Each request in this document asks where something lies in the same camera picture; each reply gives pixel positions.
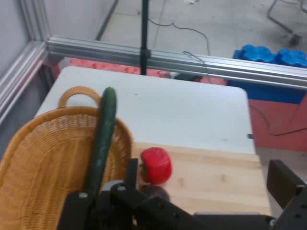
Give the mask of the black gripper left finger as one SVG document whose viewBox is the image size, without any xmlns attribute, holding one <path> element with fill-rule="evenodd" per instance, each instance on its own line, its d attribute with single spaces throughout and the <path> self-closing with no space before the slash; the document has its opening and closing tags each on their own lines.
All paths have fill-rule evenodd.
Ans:
<svg viewBox="0 0 307 230">
<path fill-rule="evenodd" d="M 98 197 L 88 191 L 70 193 L 59 230 L 206 230 L 198 218 L 167 200 L 136 188 L 138 159 L 129 160 L 125 180 Z"/>
</svg>

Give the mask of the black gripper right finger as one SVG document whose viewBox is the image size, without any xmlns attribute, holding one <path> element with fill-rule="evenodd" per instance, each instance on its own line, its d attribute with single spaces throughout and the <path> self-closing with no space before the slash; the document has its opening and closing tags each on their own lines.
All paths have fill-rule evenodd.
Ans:
<svg viewBox="0 0 307 230">
<path fill-rule="evenodd" d="M 283 210 L 271 224 L 271 229 L 305 230 L 307 184 L 281 160 L 271 160 L 268 166 L 267 189 Z"/>
</svg>

